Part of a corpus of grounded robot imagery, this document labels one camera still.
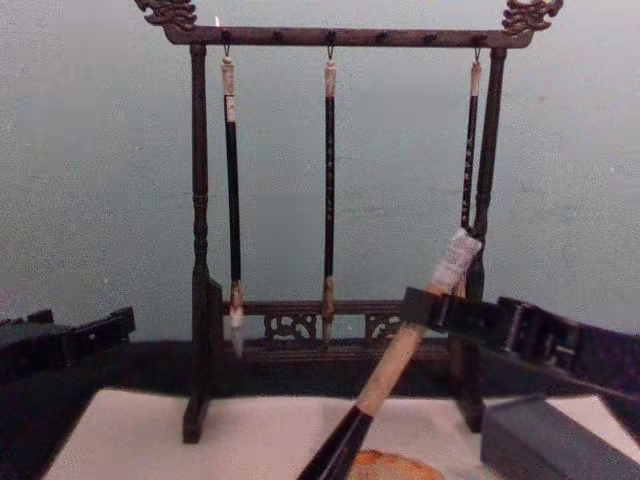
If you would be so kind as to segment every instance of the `large calligraphy brush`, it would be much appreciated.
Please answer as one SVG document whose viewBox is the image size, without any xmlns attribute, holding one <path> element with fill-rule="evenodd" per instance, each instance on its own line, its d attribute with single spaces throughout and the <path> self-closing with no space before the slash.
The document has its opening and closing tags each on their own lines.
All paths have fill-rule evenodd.
<svg viewBox="0 0 640 480">
<path fill-rule="evenodd" d="M 451 293 L 481 246 L 466 230 L 458 230 L 449 246 L 447 259 L 438 265 L 426 290 L 437 295 Z M 355 405 L 307 464 L 298 480 L 344 480 L 347 477 L 371 422 L 391 394 L 425 333 L 424 326 L 413 323 L 399 328 Z"/>
</svg>

